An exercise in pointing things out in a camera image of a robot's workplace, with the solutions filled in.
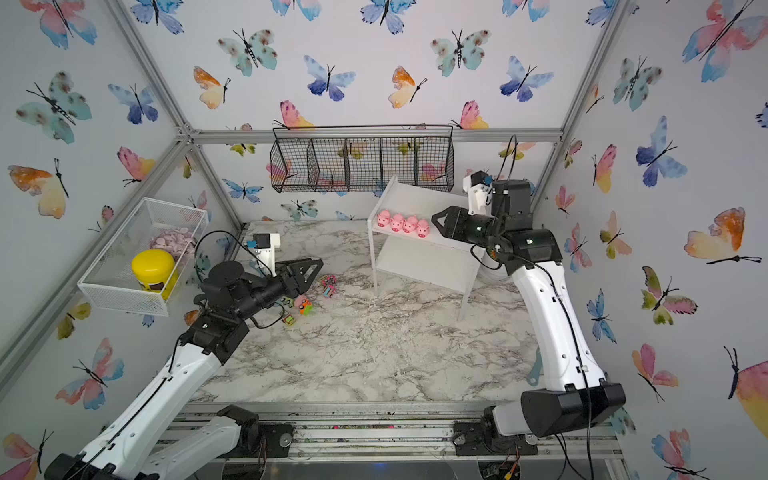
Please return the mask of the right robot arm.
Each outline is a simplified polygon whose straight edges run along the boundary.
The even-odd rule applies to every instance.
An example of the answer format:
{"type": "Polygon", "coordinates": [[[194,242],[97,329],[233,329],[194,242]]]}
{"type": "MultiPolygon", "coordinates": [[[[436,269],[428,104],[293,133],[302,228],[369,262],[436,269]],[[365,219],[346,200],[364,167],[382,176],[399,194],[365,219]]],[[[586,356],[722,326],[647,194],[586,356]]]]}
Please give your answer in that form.
{"type": "Polygon", "coordinates": [[[495,255],[519,291],[542,358],[543,386],[517,402],[485,409],[478,432],[456,430],[459,455],[515,453],[529,436],[546,438],[584,430],[609,420],[626,402],[621,384],[609,381],[587,346],[570,301],[563,257],[553,233],[533,226],[526,180],[477,183],[466,191],[467,207],[435,212],[442,237],[495,255]]]}

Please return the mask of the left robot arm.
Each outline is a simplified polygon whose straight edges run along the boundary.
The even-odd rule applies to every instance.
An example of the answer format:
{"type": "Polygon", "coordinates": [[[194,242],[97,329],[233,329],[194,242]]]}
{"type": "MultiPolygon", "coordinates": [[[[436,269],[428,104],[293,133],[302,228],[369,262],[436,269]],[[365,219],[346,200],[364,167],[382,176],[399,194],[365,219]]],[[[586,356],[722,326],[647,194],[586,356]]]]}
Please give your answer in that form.
{"type": "Polygon", "coordinates": [[[154,449],[195,393],[235,353],[257,313],[284,297],[305,294],[320,273],[320,259],[278,262],[272,276],[258,277],[237,261],[214,266],[194,302],[195,323],[178,338],[166,365],[124,412],[78,454],[59,454],[46,479],[187,479],[229,453],[262,458],[266,438],[259,417],[242,407],[221,409],[186,438],[154,449]]]}

